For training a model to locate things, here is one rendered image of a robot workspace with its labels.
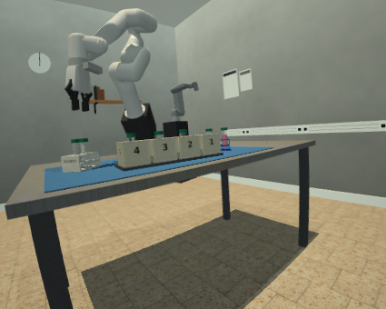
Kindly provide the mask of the beige block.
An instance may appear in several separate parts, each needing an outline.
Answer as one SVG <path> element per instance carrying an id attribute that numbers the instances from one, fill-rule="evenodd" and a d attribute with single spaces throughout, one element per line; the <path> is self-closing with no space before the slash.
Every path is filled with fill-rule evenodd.
<path id="1" fill-rule="evenodd" d="M 176 137 L 149 139 L 151 163 L 178 160 Z"/>
<path id="2" fill-rule="evenodd" d="M 151 163 L 149 140 L 117 142 L 116 149 L 118 165 L 124 168 Z"/>
<path id="3" fill-rule="evenodd" d="M 200 136 L 176 136 L 177 158 L 185 159 L 201 156 Z"/>
<path id="4" fill-rule="evenodd" d="M 200 136 L 201 155 L 213 155 L 221 152 L 220 134 Z"/>

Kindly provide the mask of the blue bench mat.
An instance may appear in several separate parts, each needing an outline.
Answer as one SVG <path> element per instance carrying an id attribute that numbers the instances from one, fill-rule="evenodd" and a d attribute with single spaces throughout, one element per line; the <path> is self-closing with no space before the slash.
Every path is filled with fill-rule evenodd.
<path id="1" fill-rule="evenodd" d="M 237 155 L 245 155 L 254 153 L 274 147 L 242 147 L 242 146 L 230 146 L 230 151 L 221 151 L 223 155 L 207 157 L 202 159 L 196 159 L 191 161 L 185 161 L 174 164 L 164 164 L 152 167 L 146 167 L 141 169 L 122 171 L 114 166 L 114 164 L 107 164 L 104 161 L 100 161 L 101 166 L 92 168 L 82 172 L 62 173 L 62 166 L 53 167 L 53 169 L 45 169 L 45 193 L 54 191 L 60 191 L 64 189 L 70 189 L 90 184 L 100 184 L 104 182 L 124 179 L 128 177 L 134 177 L 143 174 L 151 174 L 156 172 L 162 172 L 175 168 L 185 167 L 194 164 L 201 164 L 220 160 Z M 60 172 L 58 172 L 60 171 Z"/>

